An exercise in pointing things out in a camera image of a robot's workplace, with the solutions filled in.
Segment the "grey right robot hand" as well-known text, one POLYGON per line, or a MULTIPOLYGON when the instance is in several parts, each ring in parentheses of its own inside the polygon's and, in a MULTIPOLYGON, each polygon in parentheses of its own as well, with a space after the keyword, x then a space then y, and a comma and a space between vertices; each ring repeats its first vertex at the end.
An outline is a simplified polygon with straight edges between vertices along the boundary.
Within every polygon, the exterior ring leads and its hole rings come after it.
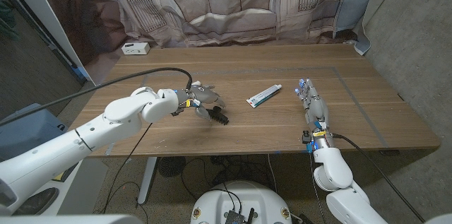
POLYGON ((303 102, 305 118, 311 131, 329 130, 329 112, 324 99, 317 93, 309 78, 299 80, 295 89, 297 97, 303 102))

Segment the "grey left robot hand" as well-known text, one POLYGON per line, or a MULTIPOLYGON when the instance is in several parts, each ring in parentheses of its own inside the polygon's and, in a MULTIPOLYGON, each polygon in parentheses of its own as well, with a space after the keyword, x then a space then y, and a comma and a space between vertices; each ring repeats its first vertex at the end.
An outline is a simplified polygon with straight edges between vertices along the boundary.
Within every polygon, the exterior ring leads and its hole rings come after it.
POLYGON ((199 81, 191 84, 189 90, 175 90, 179 106, 172 116, 177 116, 188 107, 195 108, 195 114, 201 118, 211 121, 212 119, 226 125, 229 119, 221 113, 225 107, 221 97, 213 91, 215 86, 201 85, 199 81))

